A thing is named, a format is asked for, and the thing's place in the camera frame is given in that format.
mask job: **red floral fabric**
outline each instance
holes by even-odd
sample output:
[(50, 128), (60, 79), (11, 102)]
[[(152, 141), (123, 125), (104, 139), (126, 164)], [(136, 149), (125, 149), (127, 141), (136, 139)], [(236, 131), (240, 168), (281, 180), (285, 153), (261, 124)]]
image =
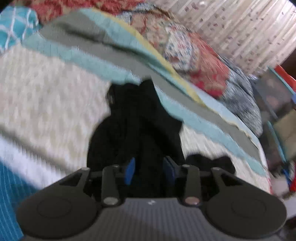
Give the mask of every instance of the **red floral fabric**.
[(159, 9), (133, 13), (130, 25), (186, 80), (214, 98), (222, 96), (229, 68), (196, 32)]
[(21, 4), (34, 9), (42, 24), (83, 7), (95, 7), (117, 15), (122, 11), (134, 8), (142, 2), (144, 0), (14, 0), (14, 4)]

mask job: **blue striped fabric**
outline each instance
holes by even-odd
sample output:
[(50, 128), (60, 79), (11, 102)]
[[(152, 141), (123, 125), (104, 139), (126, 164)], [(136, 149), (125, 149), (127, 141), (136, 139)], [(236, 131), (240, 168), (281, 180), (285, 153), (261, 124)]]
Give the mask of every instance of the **blue striped fabric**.
[(23, 233), (16, 221), (15, 209), (36, 189), (14, 174), (0, 160), (0, 241), (17, 241)]

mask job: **red object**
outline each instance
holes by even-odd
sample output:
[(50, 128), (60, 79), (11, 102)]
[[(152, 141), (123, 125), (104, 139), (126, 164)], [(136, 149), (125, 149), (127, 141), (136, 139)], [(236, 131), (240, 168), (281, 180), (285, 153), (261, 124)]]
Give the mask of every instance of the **red object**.
[(79, 8), (93, 7), (113, 15), (133, 9), (144, 0), (21, 0), (34, 9), (42, 24)]
[[(182, 77), (214, 98), (222, 96), (229, 78), (229, 68), (218, 58), (217, 53), (200, 37), (197, 32), (188, 31), (160, 11), (133, 14), (131, 26), (162, 55), (167, 51), (166, 60)], [(187, 51), (189, 40), (196, 51), (190, 55), (190, 69), (185, 69), (182, 51)], [(176, 36), (169, 44), (170, 36)]]
[(290, 192), (296, 192), (296, 166), (295, 166), (295, 176), (290, 185)]
[(294, 92), (296, 92), (296, 80), (292, 76), (288, 75), (288, 73), (280, 65), (277, 65), (274, 70), (286, 81)]

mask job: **teal plaid fabric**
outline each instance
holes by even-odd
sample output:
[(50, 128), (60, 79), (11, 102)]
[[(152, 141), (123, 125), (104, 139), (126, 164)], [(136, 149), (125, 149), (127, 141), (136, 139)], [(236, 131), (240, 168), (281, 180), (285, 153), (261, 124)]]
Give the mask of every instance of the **teal plaid fabric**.
[(38, 23), (34, 10), (7, 6), (0, 13), (0, 54), (36, 32)]
[(23, 233), (17, 223), (18, 204), (36, 189), (5, 167), (0, 160), (0, 241), (17, 241)]

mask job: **blanket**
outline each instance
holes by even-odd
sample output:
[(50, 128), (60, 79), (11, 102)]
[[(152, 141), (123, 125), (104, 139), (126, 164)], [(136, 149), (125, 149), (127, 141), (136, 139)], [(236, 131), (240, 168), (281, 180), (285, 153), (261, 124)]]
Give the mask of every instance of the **blanket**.
[(109, 114), (105, 96), (110, 82), (139, 84), (151, 76), (163, 107), (183, 122), (184, 156), (226, 154), (239, 177), (269, 191), (264, 155), (253, 133), (182, 79), (119, 19), (92, 9), (72, 12), (10, 49), (0, 66), (0, 129), (41, 162), (68, 173), (85, 166), (88, 140)]
[(117, 17), (136, 28), (184, 79), (218, 99), (256, 136), (261, 135), (261, 115), (248, 78), (197, 32), (150, 3), (139, 4)]

